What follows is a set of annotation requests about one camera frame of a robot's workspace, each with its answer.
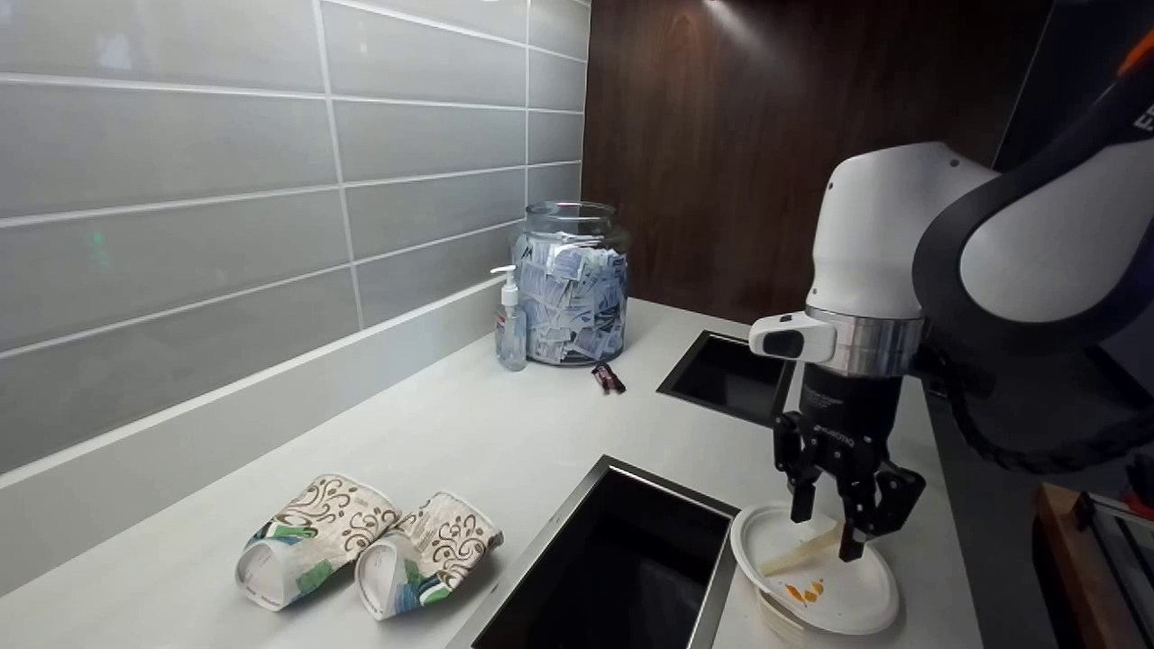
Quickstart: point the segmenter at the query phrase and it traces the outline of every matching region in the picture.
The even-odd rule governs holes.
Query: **robotic arm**
[[[815,479],[843,499],[840,557],[906,527],[922,479],[888,454],[902,376],[922,342],[956,356],[1094,346],[1154,298],[1154,32],[1116,85],[1033,163],[991,174],[944,144],[832,169],[815,285],[762,317],[751,348],[804,364],[799,406],[774,419],[793,518]]]

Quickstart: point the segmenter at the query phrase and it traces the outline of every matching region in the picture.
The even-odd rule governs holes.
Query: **sink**
[[[601,457],[453,646],[710,646],[731,580],[731,503]]]
[[[752,356],[742,340],[704,332],[658,392],[772,424],[774,402],[785,401],[791,366]]]

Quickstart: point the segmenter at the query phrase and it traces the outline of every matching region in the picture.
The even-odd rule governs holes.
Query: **wall tile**
[[[584,152],[584,120],[579,114],[557,114],[557,110],[529,114],[529,157],[533,163],[579,157],[579,152]]]
[[[484,280],[490,265],[510,264],[512,229],[517,228],[500,228],[356,265],[364,321],[391,321]]]
[[[566,108],[566,110],[584,110],[584,66],[551,56],[533,50],[529,53],[529,104],[533,108]]]
[[[325,8],[325,30],[340,95],[522,104],[518,45],[345,8]]]
[[[529,202],[566,202],[566,198],[579,198],[579,163],[529,169]]]
[[[345,259],[334,190],[0,229],[0,348]]]
[[[505,35],[522,43],[528,39],[528,0],[364,0],[386,11],[403,11],[490,35]]]
[[[536,45],[587,56],[587,0],[533,0],[529,32]]]
[[[349,190],[356,256],[417,246],[517,220],[522,214],[522,174],[478,174]]]
[[[522,110],[334,104],[345,180],[518,166]]]
[[[0,471],[356,327],[349,271],[0,362]]]
[[[321,100],[0,85],[0,215],[329,184]]]
[[[0,67],[321,90],[310,0],[0,0]]]

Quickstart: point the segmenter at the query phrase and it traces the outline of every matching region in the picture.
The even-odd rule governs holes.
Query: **glass jar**
[[[600,202],[533,202],[512,246],[512,277],[542,364],[623,348],[627,235]]]

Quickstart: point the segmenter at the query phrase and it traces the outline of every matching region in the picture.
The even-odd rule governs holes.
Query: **white countertop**
[[[356,476],[409,508],[433,491],[464,494],[505,531],[490,580],[517,566],[518,553],[601,454],[739,508],[783,502],[785,479],[772,469],[769,429],[658,392],[704,327],[742,334],[731,321],[631,304],[631,346],[612,364],[627,395],[601,395],[584,366],[500,372],[490,354],[495,342],[478,340],[5,596],[0,646],[448,646],[484,588],[474,583],[474,598],[391,622],[374,622],[349,583],[321,591],[317,602],[292,613],[268,613],[243,598],[232,571],[246,538],[317,471]],[[902,392],[891,454],[928,476],[928,494],[910,527],[875,542],[899,572],[906,609],[888,634],[851,646],[981,646],[915,383]],[[835,517],[831,491],[826,479],[819,508]],[[716,627],[716,649],[728,646],[783,646],[769,634],[742,576],[731,580]]]

